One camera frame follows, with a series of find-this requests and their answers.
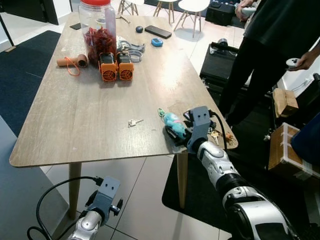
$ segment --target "small keys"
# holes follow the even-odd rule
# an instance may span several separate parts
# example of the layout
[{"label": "small keys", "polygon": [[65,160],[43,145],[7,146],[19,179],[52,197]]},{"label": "small keys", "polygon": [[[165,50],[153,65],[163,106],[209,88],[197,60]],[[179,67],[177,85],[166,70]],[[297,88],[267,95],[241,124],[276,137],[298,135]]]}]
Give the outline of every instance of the small keys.
[{"label": "small keys", "polygon": [[134,127],[135,125],[137,125],[138,123],[140,123],[142,121],[143,121],[143,119],[140,119],[140,120],[131,119],[128,121],[128,128]]},{"label": "small keys", "polygon": [[213,131],[211,133],[211,137],[213,138],[215,144],[219,146],[218,136],[219,136],[219,133],[217,131]]}]

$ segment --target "blue tape measure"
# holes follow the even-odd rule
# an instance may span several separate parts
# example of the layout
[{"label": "blue tape measure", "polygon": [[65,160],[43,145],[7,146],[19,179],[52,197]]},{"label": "blue tape measure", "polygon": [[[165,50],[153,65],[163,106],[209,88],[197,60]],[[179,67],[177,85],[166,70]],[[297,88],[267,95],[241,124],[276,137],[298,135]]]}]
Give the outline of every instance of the blue tape measure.
[{"label": "blue tape measure", "polygon": [[155,37],[152,38],[151,40],[151,44],[155,47],[162,47],[162,45],[164,44],[164,41],[162,41],[160,38]]}]

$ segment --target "hand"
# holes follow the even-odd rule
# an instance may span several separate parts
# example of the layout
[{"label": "hand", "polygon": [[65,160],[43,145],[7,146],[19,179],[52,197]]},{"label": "hand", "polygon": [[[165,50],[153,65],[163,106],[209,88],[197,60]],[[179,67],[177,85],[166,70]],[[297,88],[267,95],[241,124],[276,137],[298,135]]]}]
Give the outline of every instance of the hand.
[{"label": "hand", "polygon": [[290,68],[289,71],[307,70],[314,63],[316,58],[320,55],[320,48],[315,47],[312,51],[308,51],[302,55],[300,60],[296,63],[296,67]]},{"label": "hand", "polygon": [[245,7],[251,6],[255,1],[254,0],[242,0],[235,9],[236,16],[241,20],[245,21],[248,17],[244,16],[241,10]]}]

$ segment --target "plastic jar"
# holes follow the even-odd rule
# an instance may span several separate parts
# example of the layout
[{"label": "plastic jar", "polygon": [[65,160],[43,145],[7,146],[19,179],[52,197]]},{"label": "plastic jar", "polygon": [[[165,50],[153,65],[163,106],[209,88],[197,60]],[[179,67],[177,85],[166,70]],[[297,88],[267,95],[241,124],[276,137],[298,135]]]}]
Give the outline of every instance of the plastic jar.
[{"label": "plastic jar", "polygon": [[89,61],[98,66],[100,53],[116,55],[116,14],[111,0],[81,0],[79,18]]}]

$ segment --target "cardboard tube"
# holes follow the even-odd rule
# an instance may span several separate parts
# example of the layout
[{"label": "cardboard tube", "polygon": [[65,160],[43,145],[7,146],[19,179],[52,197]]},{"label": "cardboard tube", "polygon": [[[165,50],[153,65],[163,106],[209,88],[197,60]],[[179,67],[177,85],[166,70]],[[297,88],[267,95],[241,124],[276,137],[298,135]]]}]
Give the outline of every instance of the cardboard tube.
[{"label": "cardboard tube", "polygon": [[[81,67],[81,68],[86,68],[88,66],[88,59],[85,55],[83,54],[79,54],[78,57],[69,57],[69,59],[77,66]],[[56,64],[59,67],[64,67],[67,66],[67,62],[68,60],[66,58],[59,58],[56,61]]]}]

